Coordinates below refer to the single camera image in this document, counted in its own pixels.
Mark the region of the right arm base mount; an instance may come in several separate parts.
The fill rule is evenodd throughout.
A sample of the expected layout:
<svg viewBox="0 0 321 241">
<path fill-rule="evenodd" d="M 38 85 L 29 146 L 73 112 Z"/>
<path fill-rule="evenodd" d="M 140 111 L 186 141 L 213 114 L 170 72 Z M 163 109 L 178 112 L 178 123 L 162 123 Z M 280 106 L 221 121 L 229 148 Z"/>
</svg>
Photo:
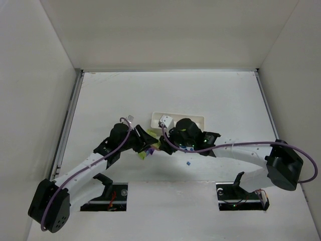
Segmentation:
<svg viewBox="0 0 321 241">
<path fill-rule="evenodd" d="M 216 182 L 218 207 L 220 211 L 267 211 L 270 202 L 265 190 L 247 192 L 241 188 L 240 172 L 234 182 Z"/>
</svg>

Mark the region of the lime curved lego brick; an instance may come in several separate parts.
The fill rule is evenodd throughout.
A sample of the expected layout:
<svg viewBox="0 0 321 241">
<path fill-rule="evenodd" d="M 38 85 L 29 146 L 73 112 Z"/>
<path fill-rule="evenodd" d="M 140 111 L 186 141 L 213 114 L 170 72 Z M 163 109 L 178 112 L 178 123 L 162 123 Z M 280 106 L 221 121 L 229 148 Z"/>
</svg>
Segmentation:
<svg viewBox="0 0 321 241">
<path fill-rule="evenodd" d="M 154 132 L 153 132 L 152 130 L 150 130 L 150 129 L 147 130 L 147 133 L 148 133 L 150 136 L 154 137 L 154 138 L 157 137 L 157 134 L 154 133 Z"/>
</svg>

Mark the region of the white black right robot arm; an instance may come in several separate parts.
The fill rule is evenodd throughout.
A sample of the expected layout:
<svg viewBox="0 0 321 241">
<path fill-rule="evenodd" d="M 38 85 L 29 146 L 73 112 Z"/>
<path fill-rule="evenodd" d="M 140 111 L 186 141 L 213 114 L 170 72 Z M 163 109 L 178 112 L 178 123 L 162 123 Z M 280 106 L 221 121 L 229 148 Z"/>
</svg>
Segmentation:
<svg viewBox="0 0 321 241">
<path fill-rule="evenodd" d="M 294 191 L 303 166 L 302 158 L 282 140 L 274 142 L 238 142 L 219 133 L 202 131 L 191 119 L 177 123 L 168 115 L 158 121 L 162 130 L 160 150 L 197 153 L 205 157 L 228 158 L 258 166 L 255 171 L 242 171 L 233 185 L 247 192 L 276 186 Z"/>
</svg>

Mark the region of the purple round lego piece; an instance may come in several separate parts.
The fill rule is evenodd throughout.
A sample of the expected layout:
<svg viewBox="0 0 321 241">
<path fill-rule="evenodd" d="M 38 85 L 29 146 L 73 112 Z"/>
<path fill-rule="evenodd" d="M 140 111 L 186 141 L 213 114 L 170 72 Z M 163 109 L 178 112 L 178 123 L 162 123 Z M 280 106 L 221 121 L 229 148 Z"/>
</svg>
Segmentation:
<svg viewBox="0 0 321 241">
<path fill-rule="evenodd" d="M 149 148 L 149 149 L 146 150 L 145 153 L 146 153 L 146 155 L 148 156 L 148 155 L 152 155 L 153 152 L 154 152 L 154 149 L 153 149 L 153 148 Z"/>
</svg>

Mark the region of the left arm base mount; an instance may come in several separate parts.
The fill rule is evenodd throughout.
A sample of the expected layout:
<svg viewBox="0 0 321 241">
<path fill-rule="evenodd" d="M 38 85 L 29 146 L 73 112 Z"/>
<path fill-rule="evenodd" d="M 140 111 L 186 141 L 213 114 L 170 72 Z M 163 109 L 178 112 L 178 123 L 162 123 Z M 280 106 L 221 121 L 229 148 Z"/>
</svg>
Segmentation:
<svg viewBox="0 0 321 241">
<path fill-rule="evenodd" d="M 120 212 L 127 210 L 128 183 L 114 183 L 101 173 L 93 179 L 98 180 L 104 188 L 82 205 L 80 211 Z"/>
</svg>

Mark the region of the large blue arch lego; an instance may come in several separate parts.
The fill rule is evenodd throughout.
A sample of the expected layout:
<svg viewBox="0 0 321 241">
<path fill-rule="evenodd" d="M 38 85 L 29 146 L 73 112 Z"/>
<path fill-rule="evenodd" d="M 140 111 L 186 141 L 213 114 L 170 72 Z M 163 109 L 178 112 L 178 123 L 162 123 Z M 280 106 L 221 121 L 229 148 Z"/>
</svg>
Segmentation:
<svg viewBox="0 0 321 241">
<path fill-rule="evenodd" d="M 185 147 L 185 146 L 181 146 L 181 149 L 182 150 L 185 150 L 185 151 L 194 151 L 194 147 Z"/>
</svg>

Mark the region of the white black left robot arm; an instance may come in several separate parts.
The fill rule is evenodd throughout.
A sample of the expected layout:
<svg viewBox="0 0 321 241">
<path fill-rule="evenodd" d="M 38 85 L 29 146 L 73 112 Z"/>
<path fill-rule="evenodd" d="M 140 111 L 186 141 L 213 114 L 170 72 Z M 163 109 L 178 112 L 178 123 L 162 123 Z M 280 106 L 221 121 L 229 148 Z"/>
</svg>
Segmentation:
<svg viewBox="0 0 321 241">
<path fill-rule="evenodd" d="M 105 181 L 102 171 L 113 165 L 121 152 L 132 149 L 141 153 L 158 142 L 140 125 L 132 128 L 128 120 L 123 117 L 120 120 L 82 163 L 65 175 L 53 180 L 45 178 L 38 184 L 28 216 L 40 224 L 42 231 L 59 231 L 77 201 L 76 193 L 93 180 Z"/>
</svg>

